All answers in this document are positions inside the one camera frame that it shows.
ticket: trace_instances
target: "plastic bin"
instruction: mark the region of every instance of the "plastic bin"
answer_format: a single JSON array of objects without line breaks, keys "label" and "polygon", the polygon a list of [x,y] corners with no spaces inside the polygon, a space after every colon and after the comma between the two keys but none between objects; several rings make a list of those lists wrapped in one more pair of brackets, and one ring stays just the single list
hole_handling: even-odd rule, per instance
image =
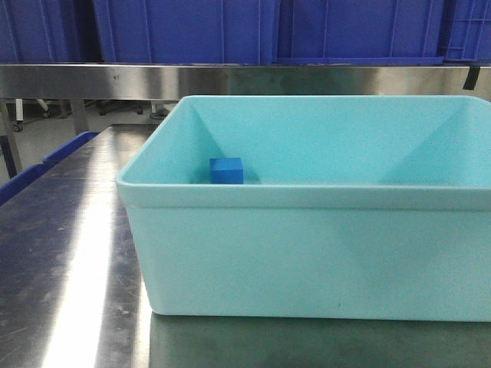
[{"label": "plastic bin", "polygon": [[9,199],[19,194],[27,188],[37,178],[45,174],[51,167],[48,165],[33,165],[26,170],[14,176],[3,186],[0,186],[0,205],[6,203]]},{"label": "plastic bin", "polygon": [[443,0],[282,0],[281,64],[439,64]]},{"label": "plastic bin", "polygon": [[440,52],[449,62],[491,61],[490,0],[446,0]]},{"label": "plastic bin", "polygon": [[[491,320],[491,103],[187,97],[117,176],[158,314]],[[209,182],[241,157],[243,185]]]},{"label": "plastic bin", "polygon": [[94,0],[108,63],[271,64],[279,0]]},{"label": "plastic bin", "polygon": [[46,157],[43,158],[43,163],[54,166],[63,159],[69,157],[73,152],[82,147],[85,143],[89,142],[99,132],[83,132],[73,138],[71,141],[65,143],[63,146],[57,148]]},{"label": "plastic bin", "polygon": [[91,2],[0,2],[0,63],[99,61],[100,53]]}]

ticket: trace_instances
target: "metal table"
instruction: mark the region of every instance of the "metal table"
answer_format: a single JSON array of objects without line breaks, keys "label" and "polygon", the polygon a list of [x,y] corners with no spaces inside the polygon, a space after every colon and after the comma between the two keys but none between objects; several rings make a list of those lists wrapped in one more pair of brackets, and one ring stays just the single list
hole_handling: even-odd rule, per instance
[{"label": "metal table", "polygon": [[0,208],[2,368],[491,364],[490,323],[152,314],[114,176],[154,128],[108,128]]},{"label": "metal table", "polygon": [[[83,99],[179,100],[192,94],[467,94],[491,100],[491,67],[238,65],[1,65],[5,98],[69,99],[75,132],[88,130]],[[21,169],[10,127],[15,166]]]}]

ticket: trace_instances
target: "floor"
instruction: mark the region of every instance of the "floor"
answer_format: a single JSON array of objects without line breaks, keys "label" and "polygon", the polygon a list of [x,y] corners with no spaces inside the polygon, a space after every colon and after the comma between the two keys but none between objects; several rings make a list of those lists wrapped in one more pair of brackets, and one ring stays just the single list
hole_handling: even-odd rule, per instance
[{"label": "floor", "polygon": [[[14,118],[13,106],[11,118]],[[42,158],[51,151],[62,146],[75,136],[74,121],[72,115],[61,117],[58,106],[50,107],[51,117],[42,117],[42,109],[34,104],[25,104],[24,129],[15,133],[22,167],[41,163]],[[118,110],[108,112],[104,116],[99,115],[99,110],[94,104],[86,108],[89,130],[102,131],[115,123],[159,123],[160,120],[150,118],[150,103],[144,103],[143,115],[138,115],[136,109],[129,106],[121,106]],[[0,153],[0,185],[9,179],[5,162]]]}]

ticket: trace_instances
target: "blue cube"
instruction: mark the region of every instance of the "blue cube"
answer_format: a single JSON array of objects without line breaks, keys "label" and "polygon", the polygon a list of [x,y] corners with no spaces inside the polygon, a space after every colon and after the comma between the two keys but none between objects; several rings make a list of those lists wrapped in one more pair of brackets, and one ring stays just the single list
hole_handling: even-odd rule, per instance
[{"label": "blue cube", "polygon": [[209,159],[212,184],[243,184],[244,165],[240,157]]}]

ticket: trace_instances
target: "table leg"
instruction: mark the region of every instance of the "table leg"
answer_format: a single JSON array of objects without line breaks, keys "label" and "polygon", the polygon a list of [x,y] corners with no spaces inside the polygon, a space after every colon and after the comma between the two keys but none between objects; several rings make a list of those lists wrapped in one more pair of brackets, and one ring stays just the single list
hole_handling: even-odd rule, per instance
[{"label": "table leg", "polygon": [[21,157],[18,154],[17,143],[7,111],[5,100],[0,100],[0,132],[5,131],[5,143],[2,144],[5,163],[10,177],[22,171]]},{"label": "table leg", "polygon": [[74,115],[75,133],[80,134],[89,130],[84,100],[70,100],[71,112]]},{"label": "table leg", "polygon": [[61,117],[66,119],[68,117],[67,107],[65,106],[65,100],[58,100],[60,104]]}]

